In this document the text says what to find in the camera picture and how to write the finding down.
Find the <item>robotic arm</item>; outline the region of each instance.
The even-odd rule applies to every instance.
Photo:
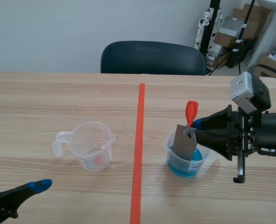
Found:
[[[46,191],[51,185],[52,180],[42,180],[0,192],[0,223],[8,218],[17,218],[17,209],[24,201]]]
[[[253,72],[244,72],[230,83],[230,97],[238,105],[209,117],[195,120],[197,143],[228,160],[238,157],[235,183],[245,182],[245,157],[257,152],[276,156],[276,113],[263,111],[271,107],[267,86]]]

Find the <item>black office chair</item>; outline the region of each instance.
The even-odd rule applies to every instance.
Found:
[[[120,41],[101,56],[101,73],[205,75],[204,56],[194,48],[162,42]]]

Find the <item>red tape line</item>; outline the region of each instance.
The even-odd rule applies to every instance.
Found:
[[[130,205],[130,224],[140,224],[141,221],[141,187],[142,187],[142,151],[144,125],[145,83],[140,83],[136,138],[134,144],[134,171],[132,186],[132,202]]]

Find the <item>empty measuring cup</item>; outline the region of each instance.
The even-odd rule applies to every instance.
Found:
[[[191,161],[184,160],[172,152],[176,129],[170,132],[168,141],[164,143],[164,148],[168,151],[167,161],[170,170],[183,177],[190,177],[197,173],[204,161],[211,153],[209,148],[200,148],[195,150]]]
[[[53,141],[56,157],[62,156],[62,144],[67,143],[84,168],[97,171],[105,168],[112,159],[111,143],[115,141],[108,126],[100,122],[88,122],[72,132],[59,132]]]

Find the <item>red spoon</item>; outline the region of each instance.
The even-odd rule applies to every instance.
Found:
[[[188,127],[191,127],[198,113],[198,102],[189,100],[185,108],[185,117],[188,122]]]

